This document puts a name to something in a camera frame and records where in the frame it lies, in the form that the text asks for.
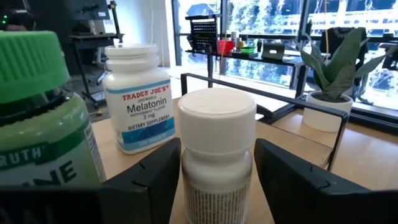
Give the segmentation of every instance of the snake plant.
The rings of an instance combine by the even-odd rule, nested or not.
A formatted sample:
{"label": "snake plant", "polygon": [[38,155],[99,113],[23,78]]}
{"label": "snake plant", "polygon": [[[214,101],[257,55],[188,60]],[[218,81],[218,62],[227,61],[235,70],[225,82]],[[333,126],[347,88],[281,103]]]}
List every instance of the snake plant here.
{"label": "snake plant", "polygon": [[362,77],[373,71],[386,57],[393,53],[397,47],[390,48],[385,55],[372,58],[358,70],[355,69],[356,59],[358,58],[361,47],[366,44],[369,38],[361,41],[361,28],[353,29],[343,40],[331,59],[324,60],[317,46],[312,42],[311,37],[305,34],[311,43],[311,53],[303,50],[303,46],[296,43],[303,62],[306,66],[314,70],[315,83],[319,86],[322,93],[319,100],[328,102],[342,102],[341,95],[353,86],[355,78]]}

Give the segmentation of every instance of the white pill bottle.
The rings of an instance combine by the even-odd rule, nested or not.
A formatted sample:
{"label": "white pill bottle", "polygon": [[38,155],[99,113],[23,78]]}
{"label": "white pill bottle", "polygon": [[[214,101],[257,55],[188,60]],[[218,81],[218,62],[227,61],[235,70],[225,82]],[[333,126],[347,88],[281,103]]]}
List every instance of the white pill bottle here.
{"label": "white pill bottle", "polygon": [[175,135],[170,77],[157,68],[157,46],[105,48],[110,73],[103,80],[115,138],[127,154],[145,151]]}
{"label": "white pill bottle", "polygon": [[243,224],[252,174],[256,103],[243,91],[208,88],[178,102],[190,224]]}

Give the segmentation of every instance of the white bottle cap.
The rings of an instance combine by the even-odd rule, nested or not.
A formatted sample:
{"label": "white bottle cap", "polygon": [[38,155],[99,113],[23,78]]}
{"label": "white bottle cap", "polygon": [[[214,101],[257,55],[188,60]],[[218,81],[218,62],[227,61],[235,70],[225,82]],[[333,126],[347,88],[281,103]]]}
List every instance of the white bottle cap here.
{"label": "white bottle cap", "polygon": [[131,68],[148,69],[158,66],[156,44],[118,44],[105,47],[108,69],[131,70]]}
{"label": "white bottle cap", "polygon": [[157,53],[156,44],[116,44],[105,47],[107,56],[134,56]]}
{"label": "white bottle cap", "polygon": [[208,88],[178,102],[181,140],[201,154],[228,155],[247,150],[256,135],[256,103],[247,93]]}

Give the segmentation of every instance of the white pot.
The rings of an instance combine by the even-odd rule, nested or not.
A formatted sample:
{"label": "white pot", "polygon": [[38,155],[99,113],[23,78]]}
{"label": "white pot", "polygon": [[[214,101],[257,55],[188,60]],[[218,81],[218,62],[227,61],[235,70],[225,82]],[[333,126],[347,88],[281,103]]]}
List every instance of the white pot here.
{"label": "white pot", "polygon": [[[353,99],[347,95],[342,95],[347,102],[343,103],[331,103],[314,98],[312,95],[320,93],[320,91],[314,91],[307,95],[307,102],[315,103],[321,106],[327,106],[330,108],[345,111],[349,114],[351,107],[353,106]],[[303,123],[311,128],[315,128],[320,131],[326,132],[337,132],[340,127],[341,118],[330,114],[322,113],[319,111],[304,108]]]}

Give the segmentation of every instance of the black monitor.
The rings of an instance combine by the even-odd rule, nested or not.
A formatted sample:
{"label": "black monitor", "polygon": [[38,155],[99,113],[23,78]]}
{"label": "black monitor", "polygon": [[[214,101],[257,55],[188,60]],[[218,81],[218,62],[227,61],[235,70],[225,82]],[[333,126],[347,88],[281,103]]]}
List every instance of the black monitor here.
{"label": "black monitor", "polygon": [[109,19],[109,9],[106,0],[66,0],[64,3],[72,20]]}

